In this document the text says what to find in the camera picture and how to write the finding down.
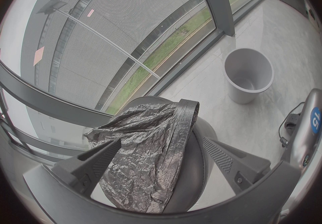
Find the black cable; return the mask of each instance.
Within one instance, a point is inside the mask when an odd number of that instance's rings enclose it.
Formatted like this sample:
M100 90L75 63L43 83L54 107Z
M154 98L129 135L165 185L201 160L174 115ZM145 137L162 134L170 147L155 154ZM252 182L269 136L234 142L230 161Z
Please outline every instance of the black cable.
M305 103L305 101L302 101L299 105L297 105L294 109L292 109L286 116L286 118L283 120L282 124L280 125L279 127L279 136L280 136L280 139L281 139L281 134L280 134L280 130L281 130L281 127L282 125L284 124L284 122L287 120L288 116L294 111L296 110L302 103Z

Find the cable connector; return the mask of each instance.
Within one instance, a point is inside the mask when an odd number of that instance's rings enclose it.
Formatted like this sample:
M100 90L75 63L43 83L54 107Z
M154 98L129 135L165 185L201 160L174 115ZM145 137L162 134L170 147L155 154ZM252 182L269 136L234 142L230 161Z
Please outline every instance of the cable connector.
M284 137L280 138L280 142L282 143L282 147L288 146L288 140L286 140Z

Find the screw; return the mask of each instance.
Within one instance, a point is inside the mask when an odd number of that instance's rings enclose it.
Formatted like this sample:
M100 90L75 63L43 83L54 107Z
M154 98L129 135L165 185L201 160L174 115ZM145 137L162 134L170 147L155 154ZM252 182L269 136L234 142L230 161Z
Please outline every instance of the screw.
M307 154L305 156L304 161L303 161L303 164L302 164L303 168L308 165L308 163L309 163L309 159L308 158L309 158L309 155Z

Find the street light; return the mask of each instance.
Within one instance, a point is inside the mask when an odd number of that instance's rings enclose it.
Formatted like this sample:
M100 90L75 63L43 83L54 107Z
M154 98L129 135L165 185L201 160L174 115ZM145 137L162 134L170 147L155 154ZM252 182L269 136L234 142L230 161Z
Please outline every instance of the street light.
M90 30L92 33L95 33L97 36L101 37L103 40L107 41L110 45L114 46L116 49L127 55L129 58L131 58L133 61L135 61L137 64L139 64L141 67L143 67L146 71L154 75L157 79L161 79L156 73L154 73L151 69L149 69L147 66L145 66L142 62L138 61L135 57L133 57L131 54L127 53L125 50L120 48L118 45L107 39L105 36L101 35L97 31L95 31L93 28L89 27L88 25L84 24L83 22L79 21L78 19L72 17L71 15L67 14L66 12L63 12L59 10L62 6L66 5L66 2L60 1L60 0L50 0L46 5L44 5L38 12L38 13L44 13L45 15L49 15L51 13L54 13L55 11L63 14L64 16L74 20L78 24L82 25L86 29Z

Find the road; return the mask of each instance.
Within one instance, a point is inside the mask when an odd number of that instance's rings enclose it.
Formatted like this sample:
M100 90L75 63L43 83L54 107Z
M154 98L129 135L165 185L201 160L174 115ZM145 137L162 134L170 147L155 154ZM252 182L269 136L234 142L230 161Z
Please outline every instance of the road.
M191 48L193 48L199 41L201 41L208 33L213 30L213 21L210 21L203 26L198 32L190 37L180 48L178 48L166 61L159 66L155 71L157 75L162 77L167 73L184 55L186 55ZM139 89L127 100L130 102L137 97L144 96L146 92L157 82L156 77L150 77L139 87Z

